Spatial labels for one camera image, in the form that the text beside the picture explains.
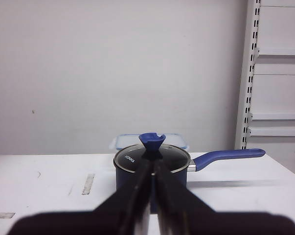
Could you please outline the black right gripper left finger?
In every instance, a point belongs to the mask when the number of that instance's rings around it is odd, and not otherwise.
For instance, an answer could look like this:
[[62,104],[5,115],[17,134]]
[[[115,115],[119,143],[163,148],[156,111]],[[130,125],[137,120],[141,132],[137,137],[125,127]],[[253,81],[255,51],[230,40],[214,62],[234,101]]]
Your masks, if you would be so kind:
[[93,211],[39,213],[19,219],[10,235],[146,235],[151,173],[143,161],[135,174]]

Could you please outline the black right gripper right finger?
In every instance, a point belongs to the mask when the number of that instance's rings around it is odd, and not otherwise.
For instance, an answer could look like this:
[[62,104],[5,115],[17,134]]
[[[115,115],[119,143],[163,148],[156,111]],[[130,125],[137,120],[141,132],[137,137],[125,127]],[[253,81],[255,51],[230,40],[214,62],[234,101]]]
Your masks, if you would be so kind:
[[216,212],[184,186],[161,160],[154,162],[162,235],[295,235],[295,223],[267,212]]

